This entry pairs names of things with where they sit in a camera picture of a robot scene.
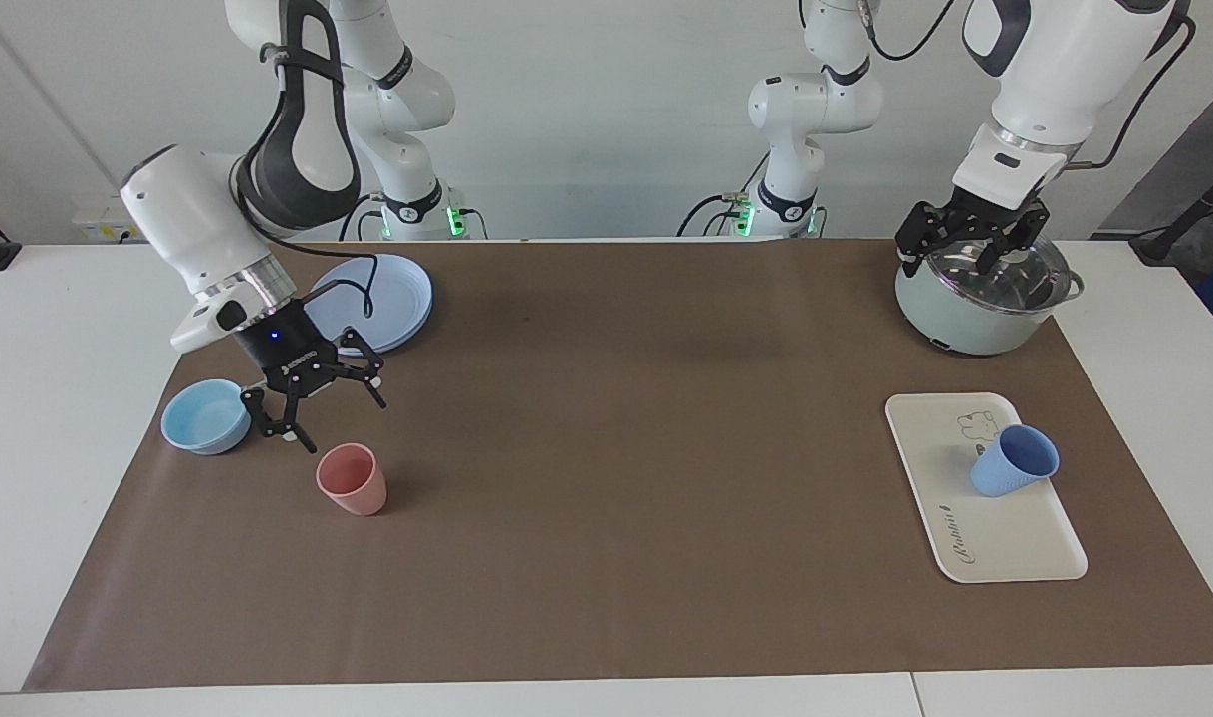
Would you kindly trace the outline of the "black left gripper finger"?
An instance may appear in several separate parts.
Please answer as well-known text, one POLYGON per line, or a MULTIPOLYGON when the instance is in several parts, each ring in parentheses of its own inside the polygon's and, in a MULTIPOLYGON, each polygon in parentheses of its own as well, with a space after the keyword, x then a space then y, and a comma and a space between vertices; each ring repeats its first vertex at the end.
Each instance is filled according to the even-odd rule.
POLYGON ((1049 210, 1026 210, 1008 231, 997 233, 997 235, 990 239, 989 245, 983 249, 979 258, 976 258, 976 273, 989 274, 1006 254, 1029 249, 1038 239, 1041 228, 1044 227, 1049 218, 1049 210))
POLYGON ((909 280, 919 272, 926 257, 956 241, 952 214, 949 207, 934 207, 928 201, 917 201, 902 220, 894 241, 899 264, 909 280))

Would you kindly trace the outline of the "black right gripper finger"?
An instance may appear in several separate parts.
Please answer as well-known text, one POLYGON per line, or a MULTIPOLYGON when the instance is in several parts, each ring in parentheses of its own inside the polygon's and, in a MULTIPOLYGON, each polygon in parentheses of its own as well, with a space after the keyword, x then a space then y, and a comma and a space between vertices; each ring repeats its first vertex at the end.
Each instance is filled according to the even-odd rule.
POLYGON ((360 382, 378 409, 387 408, 386 399, 380 394, 380 372, 383 368, 382 355, 353 326, 344 328, 334 345, 329 349, 320 349, 320 355, 314 358, 314 372, 326 385, 338 379, 360 382))
POLYGON ((317 455, 319 446, 302 426, 298 414, 300 392, 295 385, 287 387, 287 393, 270 398, 273 391, 268 385, 250 385, 239 389, 239 400, 244 412, 251 421, 251 431, 260 437, 275 437, 283 443, 301 446, 306 453, 317 455))

